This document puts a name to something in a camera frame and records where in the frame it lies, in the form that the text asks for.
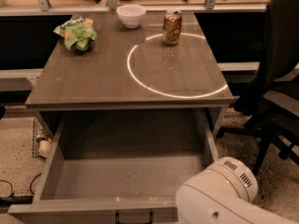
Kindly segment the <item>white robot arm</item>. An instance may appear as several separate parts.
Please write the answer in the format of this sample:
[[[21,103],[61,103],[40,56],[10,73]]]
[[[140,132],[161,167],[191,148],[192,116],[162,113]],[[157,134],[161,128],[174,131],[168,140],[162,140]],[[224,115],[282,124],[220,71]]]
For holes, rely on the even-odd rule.
[[[178,188],[178,223],[298,224],[254,205],[257,193],[257,180],[242,161],[220,158]]]

